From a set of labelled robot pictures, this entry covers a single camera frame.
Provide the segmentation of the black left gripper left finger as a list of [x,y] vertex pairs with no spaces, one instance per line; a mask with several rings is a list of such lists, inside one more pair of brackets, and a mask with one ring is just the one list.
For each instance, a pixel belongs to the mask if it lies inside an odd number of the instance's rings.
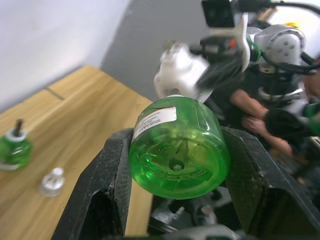
[[80,174],[52,235],[54,240],[125,240],[132,178],[133,129],[110,136]]

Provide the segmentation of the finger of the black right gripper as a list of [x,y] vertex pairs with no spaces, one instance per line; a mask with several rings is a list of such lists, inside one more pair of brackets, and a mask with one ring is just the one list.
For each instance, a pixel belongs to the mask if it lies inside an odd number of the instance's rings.
[[243,72],[243,61],[229,58],[210,64],[202,59],[196,64],[196,71],[198,73],[196,89],[204,93],[236,82]]
[[206,44],[190,44],[189,51],[194,55],[206,55],[208,53]]

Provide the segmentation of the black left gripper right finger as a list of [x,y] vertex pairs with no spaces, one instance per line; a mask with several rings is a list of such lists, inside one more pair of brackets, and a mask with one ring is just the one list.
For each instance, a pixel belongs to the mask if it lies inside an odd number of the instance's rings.
[[226,185],[246,234],[261,240],[318,240],[320,212],[304,186],[245,131],[222,127],[231,164]]

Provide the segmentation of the person's bare hand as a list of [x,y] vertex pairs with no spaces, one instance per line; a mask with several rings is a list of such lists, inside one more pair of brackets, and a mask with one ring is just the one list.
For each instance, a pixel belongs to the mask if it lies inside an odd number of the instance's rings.
[[242,120],[242,125],[251,132],[258,134],[262,137],[265,137],[268,134],[265,122],[258,118],[251,116],[245,117]]

